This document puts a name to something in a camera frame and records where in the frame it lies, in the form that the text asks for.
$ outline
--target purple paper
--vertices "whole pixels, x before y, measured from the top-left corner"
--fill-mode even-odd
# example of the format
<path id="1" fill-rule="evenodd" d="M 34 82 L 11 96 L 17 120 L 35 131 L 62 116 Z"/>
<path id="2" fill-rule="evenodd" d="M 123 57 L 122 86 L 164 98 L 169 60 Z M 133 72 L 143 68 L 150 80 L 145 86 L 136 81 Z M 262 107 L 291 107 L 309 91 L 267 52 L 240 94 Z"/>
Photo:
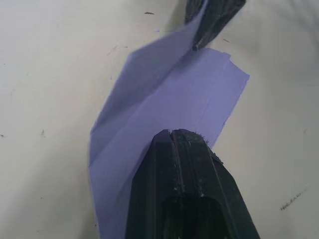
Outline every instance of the purple paper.
<path id="1" fill-rule="evenodd" d="M 213 146 L 249 76 L 230 55 L 190 51 L 203 11 L 132 53 L 91 132 L 89 173 L 101 239 L 123 239 L 131 183 L 158 132 L 185 128 Z"/>

